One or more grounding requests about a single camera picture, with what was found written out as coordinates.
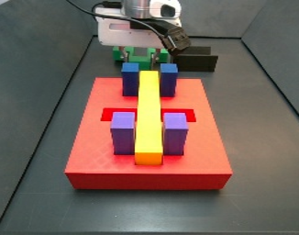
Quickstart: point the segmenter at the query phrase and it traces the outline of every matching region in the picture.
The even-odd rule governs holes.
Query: dark floor
[[[220,191],[76,191],[67,157],[95,77],[120,76],[95,39],[56,110],[0,232],[299,231],[299,117],[238,39],[194,39],[219,55],[200,77],[234,176]]]

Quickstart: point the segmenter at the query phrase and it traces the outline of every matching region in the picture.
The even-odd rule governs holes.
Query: yellow bar
[[[137,165],[163,164],[159,75],[156,71],[140,71],[135,163]]]

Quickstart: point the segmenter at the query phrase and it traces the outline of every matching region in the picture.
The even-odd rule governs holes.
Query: green block
[[[154,48],[147,49],[147,55],[146,56],[136,56],[135,55],[135,48],[133,47],[125,47],[125,52],[128,53],[128,62],[136,62],[140,65],[140,70],[151,70],[151,58],[152,54],[156,52]],[[159,54],[158,62],[168,62],[168,52],[166,49],[162,49]],[[123,55],[121,51],[119,50],[119,47],[112,48],[112,58],[116,62],[123,61]]]

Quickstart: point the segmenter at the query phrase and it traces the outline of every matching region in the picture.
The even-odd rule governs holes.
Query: black box on floor
[[[214,72],[218,56],[211,55],[211,47],[190,47],[174,57],[179,72]]]

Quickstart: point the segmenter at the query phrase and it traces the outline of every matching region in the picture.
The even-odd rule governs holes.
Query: red base
[[[77,189],[220,189],[232,176],[202,81],[179,79],[176,97],[162,108],[192,109],[184,156],[164,156],[163,165],[135,165],[133,156],[112,154],[111,122],[103,109],[136,108],[137,97],[121,97],[121,79],[97,78],[83,115],[65,174]]]

